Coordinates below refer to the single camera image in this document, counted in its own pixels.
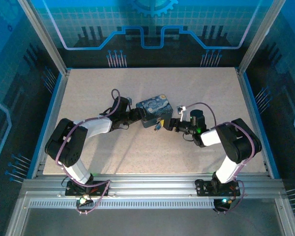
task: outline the aluminum frame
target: aluminum frame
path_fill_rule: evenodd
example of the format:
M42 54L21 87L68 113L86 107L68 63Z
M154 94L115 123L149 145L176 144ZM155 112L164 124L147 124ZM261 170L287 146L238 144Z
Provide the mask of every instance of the aluminum frame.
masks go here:
M273 22L275 21L277 15L280 13L286 0L273 0L271 7L266 13L264 19L262 20L253 40L251 41L247 52L245 53L242 61L239 65L239 73L243 75L248 68L248 65L252 61L256 52L258 51L260 45L262 44L264 38L268 34Z
M25 11L28 19L32 23L38 36L42 40L52 60L56 64L58 70L62 75L67 75L66 66L58 53L51 37L44 28L41 20L39 19L37 12L31 3L27 0L18 0L21 7ZM281 7L285 0L274 0L268 13L266 14L260 28L258 29L249 49L247 50L240 66L239 66L239 82L241 84L248 112L251 116L253 126L258 135L260 135L260 129L256 117L253 115L252 102L249 94L247 93L247 87L243 80L243 74L251 62L253 56L257 52L261 45L267 31L270 29L274 20L276 19ZM51 117L57 117L56 113L59 112L59 106L62 101L66 83L61 83L57 90L57 98L54 103ZM44 159L44 142L46 137L50 135L51 127L55 127L56 120L51 118L48 122L48 126L44 135L44 139L39 150L38 161L35 165L35 171L32 178L26 179L23 183L20 191L19 198L15 205L6 235L20 235L23 230L24 223L30 208L44 207L44 208L73 208L72 204L75 198L68 198L64 196L64 188L60 186L60 183L64 176L41 176L39 173L43 169ZM263 151L263 156L269 171L269 175L273 177L273 170L268 159L266 150ZM105 201L116 202L118 200L128 201L151 201L162 200L178 201L180 203L187 203L191 200L210 203L212 198L199 198L196 197L196 190L194 181L196 179L210 180L210 174L186 174L186 175L99 175L96 176L96 180L110 179L111 189L109 196L104 199ZM279 216L286 235L295 235L295 218L292 208L286 198L286 192L284 190L283 182L280 179L271 179L265 174L241 174L239 179L245 183L246 198L274 198L278 207ZM182 208L190 207L188 204L183 204Z
M75 197L64 196L64 176L24 180L6 235L20 235L30 208L75 208ZM111 180L102 208L213 208L217 197L197 197L194 181L210 180L211 174L98 175ZM241 174L246 199L286 198L283 182L262 174Z

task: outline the glass panel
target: glass panel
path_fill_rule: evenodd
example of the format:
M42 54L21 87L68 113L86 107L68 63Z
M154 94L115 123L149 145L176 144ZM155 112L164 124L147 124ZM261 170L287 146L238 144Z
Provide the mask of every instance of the glass panel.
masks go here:
M28 172L57 77L18 2L0 1L0 235Z
M247 76L280 177L287 190L295 189L294 1L285 2Z
M238 66L271 0L33 0L68 67Z
M259 199L243 201L225 217L212 209L98 209L87 217L72 209L29 209L22 235L94 235L94 229L95 235L118 236L284 235L275 203Z

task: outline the speckled table surface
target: speckled table surface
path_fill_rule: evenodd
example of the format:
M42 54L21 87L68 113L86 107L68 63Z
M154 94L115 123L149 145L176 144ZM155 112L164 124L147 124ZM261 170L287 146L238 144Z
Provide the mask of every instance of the speckled table surface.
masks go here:
M251 120L234 68L117 68L72 69L65 89L58 121L82 120L98 116L111 107L111 90L131 97L133 106L140 101L164 94L178 118L176 106L205 102L215 112L217 123L242 118ZM203 110L207 127L214 125L208 108ZM211 173L222 164L225 153L221 144L199 148L186 142L181 133L136 122L128 130L115 130L86 140L81 159L91 173ZM243 172L265 172L258 153ZM47 158L44 174L62 174Z

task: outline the enclosure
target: enclosure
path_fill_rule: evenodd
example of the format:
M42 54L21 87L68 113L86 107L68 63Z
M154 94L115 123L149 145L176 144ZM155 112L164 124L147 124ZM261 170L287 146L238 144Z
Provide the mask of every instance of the enclosure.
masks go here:
M111 183L79 217L44 147L62 118L111 107L112 89L132 107L163 94L174 118L205 102L216 123L193 109L208 129L242 118L262 151L238 175L236 211L218 216L223 196L194 185L221 166L222 145L138 121L86 140L82 162ZM295 235L295 0L0 1L0 222L0 235L76 235L84 223L106 235Z

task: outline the metal extrusion beam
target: metal extrusion beam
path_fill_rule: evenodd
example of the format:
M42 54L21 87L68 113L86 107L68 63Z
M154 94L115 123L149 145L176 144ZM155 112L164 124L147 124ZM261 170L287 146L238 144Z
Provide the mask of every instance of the metal extrusion beam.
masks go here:
M27 0L18 0L19 4L21 5L22 9L24 10L26 16L28 17L30 23L32 24L33 28L35 29L38 37L44 44L48 54L50 55L51 59L54 61L57 69L62 75L66 75L67 68L65 63L63 62L53 40L51 39L50 35L48 34L46 28L42 24L34 6L30 1Z
M57 123L57 118L58 118L58 114L60 111L60 106L62 103L62 99L64 96L64 91L65 91L65 87L67 85L68 82L68 78L69 75L66 76L62 76L61 80L59 82L59 86L56 87L56 94L53 94L53 96L55 96L55 100L52 104L52 109L50 111L50 114L46 115L45 117L45 121L47 121L47 125L46 125L46 129L44 130L43 133L43 137L42 137L42 141L39 147L36 147L37 150L35 150L35 154L33 159L35 158L36 161L33 163L31 163L31 167L30 170L32 169L32 165L33 166L33 171L30 173L28 173L27 178L35 178L36 175L38 174L38 171L40 171L40 174L43 172L43 168L40 168L40 166L44 167L44 163L45 163L45 159L47 159L47 154L45 153L44 147L49 139L49 137L51 136L51 134L53 133L56 123Z
M37 196L36 193L49 197L61 195L65 188L60 183L64 176L26 179L20 194ZM197 197L194 181L211 180L211 174L199 175L98 175L94 180L111 180L109 197L123 199L219 199L223 197ZM286 197L283 182L270 179L265 175L241 175L238 179L245 185L247 199L274 199Z
M274 163L273 154L272 154L271 149L269 147L268 140L266 138L264 139L263 132L261 130L262 126L258 122L257 116L260 116L260 115L258 115L255 112L258 110L254 109L254 105L253 105L254 101L252 100L252 96L249 95L249 89L248 89L249 85L247 85L248 82L245 82L244 75L239 74L237 72L237 76L238 76L238 81L239 81L239 84L240 84L240 87L242 90L242 94L244 95L244 99L246 102L246 106L247 106L247 110L248 110L248 113L249 113L249 116L251 119L252 126L254 128L254 131L256 132L256 135L259 137L262 147L263 147L261 152L262 152L265 164L266 164L266 169L267 169L269 175L271 176L271 178L278 178L279 173L277 171L277 168L275 166L271 165L271 160L272 160L272 163Z
M259 49L260 45L262 44L264 38L268 34L273 22L275 21L277 15L280 13L282 6L284 5L285 0L274 0L271 7L269 8L268 12L266 13L263 21L261 22L249 48L244 55L240 65L239 65L239 73L243 74L248 65L250 64L251 60L255 56L257 50Z
M277 198L275 203L285 235L295 236L295 217L289 199Z

